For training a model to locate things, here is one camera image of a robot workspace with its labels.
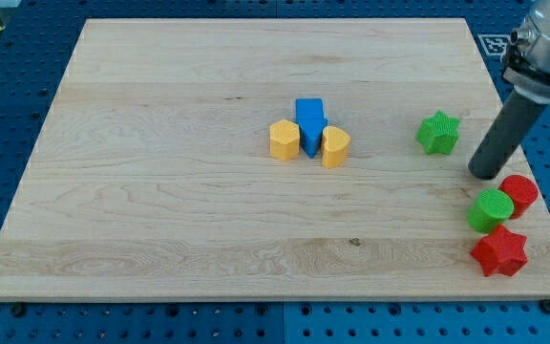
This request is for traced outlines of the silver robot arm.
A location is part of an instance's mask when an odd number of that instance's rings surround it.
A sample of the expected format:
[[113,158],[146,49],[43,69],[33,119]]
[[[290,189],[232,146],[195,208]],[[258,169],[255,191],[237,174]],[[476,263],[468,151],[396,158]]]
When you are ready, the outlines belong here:
[[511,31],[502,62],[503,77],[517,93],[550,104],[550,0],[534,2]]

